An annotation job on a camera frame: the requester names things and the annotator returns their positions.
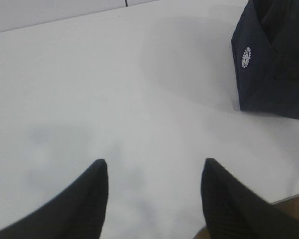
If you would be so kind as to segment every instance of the white tile floor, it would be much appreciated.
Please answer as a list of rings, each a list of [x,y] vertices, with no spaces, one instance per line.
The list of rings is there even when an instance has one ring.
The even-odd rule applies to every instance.
[[[0,32],[125,6],[125,0],[0,0]]]

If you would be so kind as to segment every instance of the white emblem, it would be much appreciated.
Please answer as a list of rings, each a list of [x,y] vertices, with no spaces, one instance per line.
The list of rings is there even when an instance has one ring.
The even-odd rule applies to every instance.
[[[241,60],[241,65],[243,66],[243,68],[246,68],[248,66],[250,59],[251,59],[251,49],[247,47],[247,49],[243,54],[243,59]]]

